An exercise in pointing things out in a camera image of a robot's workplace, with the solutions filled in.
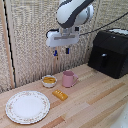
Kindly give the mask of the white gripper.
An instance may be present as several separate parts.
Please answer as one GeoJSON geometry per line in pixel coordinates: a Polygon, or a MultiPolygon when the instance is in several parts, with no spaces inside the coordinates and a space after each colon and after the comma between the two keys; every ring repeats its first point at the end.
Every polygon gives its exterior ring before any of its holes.
{"type": "MultiPolygon", "coordinates": [[[[71,27],[67,29],[51,29],[46,33],[46,45],[48,47],[57,47],[76,44],[79,41],[79,28],[71,27]]],[[[54,50],[54,56],[58,56],[57,50],[54,50]]]]}

